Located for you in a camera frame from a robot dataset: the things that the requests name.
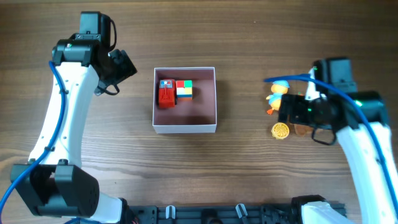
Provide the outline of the multicolour puzzle cube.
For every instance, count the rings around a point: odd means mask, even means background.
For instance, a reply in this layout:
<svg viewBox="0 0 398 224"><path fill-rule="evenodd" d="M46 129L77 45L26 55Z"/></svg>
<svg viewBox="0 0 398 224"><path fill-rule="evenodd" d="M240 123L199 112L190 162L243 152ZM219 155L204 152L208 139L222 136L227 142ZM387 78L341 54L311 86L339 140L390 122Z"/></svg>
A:
<svg viewBox="0 0 398 224"><path fill-rule="evenodd" d="M179 100L191 100L193 98L193 82L191 80L177 80L176 87Z"/></svg>

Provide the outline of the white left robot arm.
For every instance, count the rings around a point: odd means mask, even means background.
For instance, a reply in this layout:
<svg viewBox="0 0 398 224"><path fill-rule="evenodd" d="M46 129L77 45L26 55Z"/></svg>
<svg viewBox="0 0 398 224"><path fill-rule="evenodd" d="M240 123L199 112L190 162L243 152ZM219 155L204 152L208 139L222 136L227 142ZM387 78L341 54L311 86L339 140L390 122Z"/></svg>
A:
<svg viewBox="0 0 398 224"><path fill-rule="evenodd" d="M49 63L54 75L45 121L26 164L15 164L10 190L16 190L35 216L137 223L123 198L100 191L81 167L81 142L92 97L134 75L127 53L97 40L60 40Z"/></svg>

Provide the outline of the yellow round wheel toy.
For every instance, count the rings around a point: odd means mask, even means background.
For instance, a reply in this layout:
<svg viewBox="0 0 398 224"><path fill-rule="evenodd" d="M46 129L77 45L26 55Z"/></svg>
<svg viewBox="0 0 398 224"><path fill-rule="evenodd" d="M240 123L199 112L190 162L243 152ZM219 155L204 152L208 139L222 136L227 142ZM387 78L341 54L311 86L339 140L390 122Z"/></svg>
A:
<svg viewBox="0 0 398 224"><path fill-rule="evenodd" d="M290 134L290 129L285 123L276 123L271 129L271 133L276 139L285 139Z"/></svg>

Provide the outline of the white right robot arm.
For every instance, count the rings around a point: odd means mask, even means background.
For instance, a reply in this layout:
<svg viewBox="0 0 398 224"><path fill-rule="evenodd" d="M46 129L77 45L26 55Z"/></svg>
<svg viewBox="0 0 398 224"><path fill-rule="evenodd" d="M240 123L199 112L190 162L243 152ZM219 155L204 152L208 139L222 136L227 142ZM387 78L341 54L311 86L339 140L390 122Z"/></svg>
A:
<svg viewBox="0 0 398 224"><path fill-rule="evenodd" d="M279 121L332 131L348 161L363 223L397 223L397 169L379 93L329 91L311 100L285 94Z"/></svg>

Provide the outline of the orange duck toy blue hat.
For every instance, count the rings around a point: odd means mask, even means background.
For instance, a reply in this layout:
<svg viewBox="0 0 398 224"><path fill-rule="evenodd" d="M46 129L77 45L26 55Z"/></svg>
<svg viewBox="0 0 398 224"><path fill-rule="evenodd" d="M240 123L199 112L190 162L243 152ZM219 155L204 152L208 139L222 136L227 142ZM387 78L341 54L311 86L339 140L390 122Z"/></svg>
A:
<svg viewBox="0 0 398 224"><path fill-rule="evenodd" d="M286 94L289 88L289 83L286 80L277 80L272 83L272 94L266 97L266 100L271 107L266 111L267 114L272 114L274 111L279 111L282 103L282 95Z"/></svg>

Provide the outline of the red toy fire truck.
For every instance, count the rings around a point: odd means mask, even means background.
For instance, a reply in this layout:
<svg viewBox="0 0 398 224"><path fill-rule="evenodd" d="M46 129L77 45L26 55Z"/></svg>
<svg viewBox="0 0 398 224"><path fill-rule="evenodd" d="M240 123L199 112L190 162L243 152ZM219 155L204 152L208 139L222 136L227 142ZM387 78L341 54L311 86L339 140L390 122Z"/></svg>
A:
<svg viewBox="0 0 398 224"><path fill-rule="evenodd" d="M158 104L160 109L174 108L177 104L175 80L165 79L159 83Z"/></svg>

